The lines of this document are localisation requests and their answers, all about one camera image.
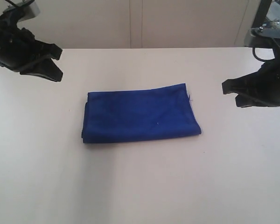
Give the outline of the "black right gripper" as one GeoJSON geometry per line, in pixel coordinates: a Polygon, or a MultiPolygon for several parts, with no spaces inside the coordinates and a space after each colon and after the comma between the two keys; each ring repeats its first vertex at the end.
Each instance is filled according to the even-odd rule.
{"type": "Polygon", "coordinates": [[[235,102],[240,108],[280,107],[280,59],[264,63],[253,76],[225,80],[222,91],[224,95],[237,93],[235,102]],[[248,96],[254,88],[255,94],[248,96]]]}

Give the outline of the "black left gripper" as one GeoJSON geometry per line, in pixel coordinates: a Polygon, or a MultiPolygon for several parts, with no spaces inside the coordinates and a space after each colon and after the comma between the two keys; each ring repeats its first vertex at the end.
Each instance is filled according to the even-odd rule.
{"type": "Polygon", "coordinates": [[[59,60],[62,49],[53,43],[45,43],[17,23],[25,14],[0,16],[0,66],[20,75],[29,75],[61,82],[63,72],[51,60],[59,60]]]}

